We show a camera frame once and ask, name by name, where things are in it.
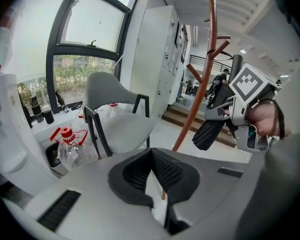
chair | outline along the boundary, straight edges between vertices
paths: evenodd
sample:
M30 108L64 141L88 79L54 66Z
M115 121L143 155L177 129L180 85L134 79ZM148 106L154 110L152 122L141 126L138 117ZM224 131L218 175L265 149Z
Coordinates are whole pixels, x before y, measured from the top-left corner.
M145 103L145 116L136 114L141 99L144 99ZM101 119L95 110L111 103L134 104L134 107L132 113ZM149 97L125 89L118 79L109 73L94 72L88 76L83 97L83 116L98 153L97 137L108 157L114 153L135 150L145 141L146 146L150 147L150 133L155 127L155 121L149 118Z

large transparent water jug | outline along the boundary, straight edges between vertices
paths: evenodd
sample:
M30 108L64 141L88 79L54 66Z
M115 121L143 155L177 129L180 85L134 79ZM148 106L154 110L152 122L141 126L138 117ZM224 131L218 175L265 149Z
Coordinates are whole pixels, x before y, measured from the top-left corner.
M61 133L63 141L55 139L58 133ZM51 136L51 141L59 143L57 155L60 162L69 171L79 166L98 160L98 154L92 141L87 137L87 130L73 132L67 126L58 128Z

ceiling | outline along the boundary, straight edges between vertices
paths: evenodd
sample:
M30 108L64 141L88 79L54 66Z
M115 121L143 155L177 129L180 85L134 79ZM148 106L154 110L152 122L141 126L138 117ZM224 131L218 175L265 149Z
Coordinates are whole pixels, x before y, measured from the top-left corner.
M209 0L166 2L174 5L182 24L199 27L198 45L207 42L209 23L204 20L209 19ZM216 7L219 35L231 35L228 50L246 50L246 57L274 77L294 70L296 64L291 62L300 59L300 44L274 0L216 0Z

chair seat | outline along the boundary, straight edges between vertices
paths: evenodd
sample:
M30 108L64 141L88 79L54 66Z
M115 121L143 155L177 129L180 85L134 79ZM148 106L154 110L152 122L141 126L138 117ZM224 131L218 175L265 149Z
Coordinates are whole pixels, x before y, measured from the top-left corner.
M109 148L113 153L138 149L155 127L155 120L134 113L100 118Z

black and white square marker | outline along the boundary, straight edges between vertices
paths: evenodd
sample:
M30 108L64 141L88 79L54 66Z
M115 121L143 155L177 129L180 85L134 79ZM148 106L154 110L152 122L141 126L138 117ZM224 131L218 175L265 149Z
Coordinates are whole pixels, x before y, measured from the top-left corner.
M239 93L242 99L246 101L262 84L263 81L246 67L232 86Z

